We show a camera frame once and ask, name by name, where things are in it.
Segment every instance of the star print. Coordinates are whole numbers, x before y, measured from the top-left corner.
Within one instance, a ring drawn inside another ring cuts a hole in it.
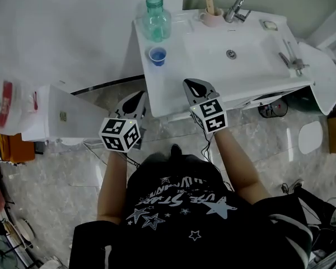
[[[187,215],[188,213],[190,213],[189,209],[184,209],[182,208],[182,210],[180,211],[180,213],[183,213],[184,215]]]
[[[236,207],[232,207],[226,204],[226,197],[223,196],[218,200],[217,203],[215,202],[203,202],[206,206],[210,207],[211,209],[207,212],[207,214],[217,213],[222,218],[228,218],[228,210],[237,210]]]
[[[148,211],[144,211],[146,208],[143,208],[143,209],[140,209],[140,210],[138,210],[138,209],[134,209],[134,213],[132,213],[131,215],[129,215],[127,218],[126,218],[126,220],[127,219],[130,219],[131,217],[134,217],[134,224],[137,224],[137,220],[138,220],[138,218],[141,216],[141,215],[143,215],[143,214],[146,214],[146,213],[149,213]]]
[[[142,228],[146,226],[150,226],[151,228],[156,230],[158,223],[166,222],[163,219],[159,219],[158,214],[154,214],[152,216],[143,216],[143,218],[146,220],[146,222],[143,224]]]
[[[161,178],[162,179],[162,184],[164,184],[165,182],[166,183],[170,183],[169,178],[170,177],[163,177],[163,178]]]
[[[202,238],[199,235],[199,230],[198,231],[191,231],[189,238],[192,238],[194,241],[196,241],[198,238]]]

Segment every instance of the green glass bottle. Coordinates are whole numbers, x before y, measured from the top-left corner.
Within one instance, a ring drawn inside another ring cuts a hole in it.
[[[143,32],[148,40],[162,42],[171,32],[171,15],[163,9],[163,0],[146,0],[147,13],[143,16]]]

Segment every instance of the white sink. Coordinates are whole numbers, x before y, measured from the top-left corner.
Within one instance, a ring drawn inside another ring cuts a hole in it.
[[[285,17],[251,12],[244,23],[222,22],[209,28],[197,16],[198,10],[172,15],[171,37],[162,43],[148,41],[135,20],[153,116],[188,110],[182,86],[185,78],[210,82],[225,103],[312,83],[305,76],[297,77],[279,57],[279,52],[290,57],[287,42],[295,56],[301,56]],[[264,30],[260,20],[275,22],[278,31]],[[157,46],[167,50],[162,67],[154,66],[147,56],[149,49]],[[227,56],[228,50],[235,52],[235,59]]]

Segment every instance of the marble floor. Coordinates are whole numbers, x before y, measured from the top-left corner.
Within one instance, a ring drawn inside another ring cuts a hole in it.
[[[138,90],[146,90],[145,80],[90,91],[79,97],[112,109],[119,100]],[[230,131],[254,162],[272,195],[282,194],[282,183],[303,178],[304,187],[318,197],[336,197],[336,154],[328,153],[326,117],[292,109],[283,118],[264,119],[257,109],[230,110],[227,115]],[[323,144],[303,155],[298,149],[299,130],[315,120],[323,126]],[[141,151],[129,153],[137,162],[156,151],[168,153],[173,143],[179,144],[184,154],[203,158],[200,151],[207,142],[192,119],[163,124],[151,115],[148,106],[143,127],[147,132]],[[39,258],[56,255],[67,265],[74,227],[95,220],[104,162],[109,153],[102,146],[92,147],[92,151],[84,145],[50,143],[45,154],[33,162],[18,167],[2,166],[5,186],[15,202],[13,214],[29,221],[36,235],[33,251]],[[214,140],[210,153],[213,163],[224,174]],[[133,172],[134,167],[129,165],[128,177]]]

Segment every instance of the red label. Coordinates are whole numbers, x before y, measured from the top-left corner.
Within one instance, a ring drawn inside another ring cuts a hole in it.
[[[0,128],[5,127],[7,117],[9,116],[12,99],[12,83],[4,82],[2,90],[2,103],[0,111]]]

